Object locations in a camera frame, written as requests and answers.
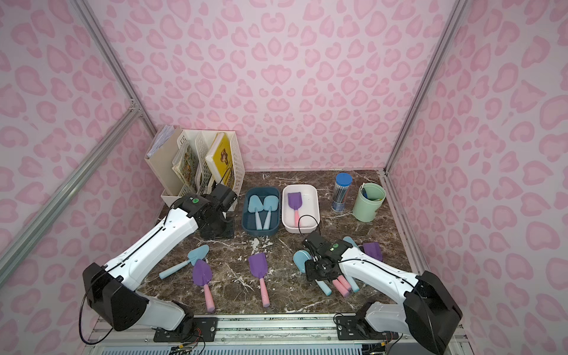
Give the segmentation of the dark teal storage box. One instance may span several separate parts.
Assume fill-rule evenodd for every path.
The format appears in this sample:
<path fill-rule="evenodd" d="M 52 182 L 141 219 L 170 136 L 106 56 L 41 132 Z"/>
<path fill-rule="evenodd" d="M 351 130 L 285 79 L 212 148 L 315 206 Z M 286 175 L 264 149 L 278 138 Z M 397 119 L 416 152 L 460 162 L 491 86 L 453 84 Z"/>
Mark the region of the dark teal storage box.
<path fill-rule="evenodd" d="M 248 212 L 249 199 L 252 195 L 258 195 L 260 200 L 263 202 L 266 196 L 276 195 L 279 198 L 279 207 L 276 211 L 272 213 L 272 221 L 269 230 L 257 230 L 255 226 L 255 218 L 253 214 Z M 281 213 L 281 193 L 280 191 L 272 186 L 265 187 L 255 187 L 251 188 L 245 195 L 245 202 L 242 214 L 241 226 L 243 230 L 253 237 L 271 237 L 276 235 L 280 227 L 280 213 Z M 260 219 L 264 224 L 266 219 L 267 211 L 263 210 L 260 212 Z"/>

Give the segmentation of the purple square shovel pink handle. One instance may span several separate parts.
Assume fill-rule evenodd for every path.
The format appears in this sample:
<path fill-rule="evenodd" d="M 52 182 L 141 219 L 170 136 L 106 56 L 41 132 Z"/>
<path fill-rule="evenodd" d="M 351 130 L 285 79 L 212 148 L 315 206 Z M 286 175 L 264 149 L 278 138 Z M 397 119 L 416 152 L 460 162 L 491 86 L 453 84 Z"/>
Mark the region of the purple square shovel pink handle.
<path fill-rule="evenodd" d="M 291 192 L 288 193 L 288 206 L 294 211 L 294 226 L 300 226 L 300 207 L 303 205 L 302 193 Z"/>

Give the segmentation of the teal heart shovel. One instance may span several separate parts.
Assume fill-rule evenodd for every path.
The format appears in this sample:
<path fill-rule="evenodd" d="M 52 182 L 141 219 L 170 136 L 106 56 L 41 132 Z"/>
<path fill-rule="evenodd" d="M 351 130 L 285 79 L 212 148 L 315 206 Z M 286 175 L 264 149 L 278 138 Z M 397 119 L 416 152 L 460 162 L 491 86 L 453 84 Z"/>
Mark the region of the teal heart shovel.
<path fill-rule="evenodd" d="M 271 221 L 272 221 L 272 213 L 277 210 L 279 207 L 279 198 L 276 195 L 269 195 L 266 196 L 263 201 L 263 208 L 267 211 L 266 219 L 263 224 L 263 230 L 269 230 Z"/>

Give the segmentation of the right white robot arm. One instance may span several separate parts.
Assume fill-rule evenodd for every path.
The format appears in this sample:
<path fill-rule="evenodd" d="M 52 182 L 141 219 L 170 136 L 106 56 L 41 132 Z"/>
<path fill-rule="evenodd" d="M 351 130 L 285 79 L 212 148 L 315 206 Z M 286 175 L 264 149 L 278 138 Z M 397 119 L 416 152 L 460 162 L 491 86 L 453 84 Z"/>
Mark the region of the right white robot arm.
<path fill-rule="evenodd" d="M 340 340 L 374 340 L 384 348 L 388 341 L 409 335 L 430 353 L 445 353 L 463 313 L 434 273 L 404 272 L 348 241 L 331 243 L 316 231 L 303 245 L 310 254 L 305 262 L 308 280 L 333 282 L 348 292 L 359 280 L 393 301 L 368 301 L 354 315 L 335 316 Z"/>

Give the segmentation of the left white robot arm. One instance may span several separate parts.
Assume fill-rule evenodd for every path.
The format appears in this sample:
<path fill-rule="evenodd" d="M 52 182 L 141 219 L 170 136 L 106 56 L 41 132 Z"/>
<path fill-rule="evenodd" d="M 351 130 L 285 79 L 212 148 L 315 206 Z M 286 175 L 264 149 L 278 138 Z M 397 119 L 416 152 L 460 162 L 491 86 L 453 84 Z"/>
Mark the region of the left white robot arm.
<path fill-rule="evenodd" d="M 195 232 L 211 239 L 230 232 L 233 221 L 227 212 L 238 195 L 220 184 L 208 195 L 188 194 L 171 205 L 166 217 L 139 241 L 103 266 L 92 263 L 83 272 L 89 306 L 113 331 L 135 325 L 155 330 L 157 343 L 199 343 L 202 331 L 190 307 L 163 301 L 138 291 L 145 277 L 181 241 Z"/>

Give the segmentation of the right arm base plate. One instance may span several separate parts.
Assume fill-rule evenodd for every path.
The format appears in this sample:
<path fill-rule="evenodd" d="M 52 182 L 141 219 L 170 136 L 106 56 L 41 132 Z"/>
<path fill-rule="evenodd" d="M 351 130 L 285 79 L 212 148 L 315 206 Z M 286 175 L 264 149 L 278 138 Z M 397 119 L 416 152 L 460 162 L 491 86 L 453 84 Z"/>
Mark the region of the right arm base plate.
<path fill-rule="evenodd" d="M 335 314 L 333 322 L 336 325 L 339 340 L 379 340 L 390 342 L 399 339 L 398 333 L 375 331 L 367 322 L 356 315 Z"/>

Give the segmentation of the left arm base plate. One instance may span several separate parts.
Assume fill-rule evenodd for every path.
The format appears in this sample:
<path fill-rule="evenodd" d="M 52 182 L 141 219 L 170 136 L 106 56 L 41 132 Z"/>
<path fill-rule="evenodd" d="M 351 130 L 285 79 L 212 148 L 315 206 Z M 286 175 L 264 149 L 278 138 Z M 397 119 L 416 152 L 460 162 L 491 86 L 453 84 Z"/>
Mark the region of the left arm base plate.
<path fill-rule="evenodd" d="M 173 331 L 155 329 L 154 343 L 193 343 L 197 340 L 213 342 L 217 331 L 217 317 L 185 317 Z"/>

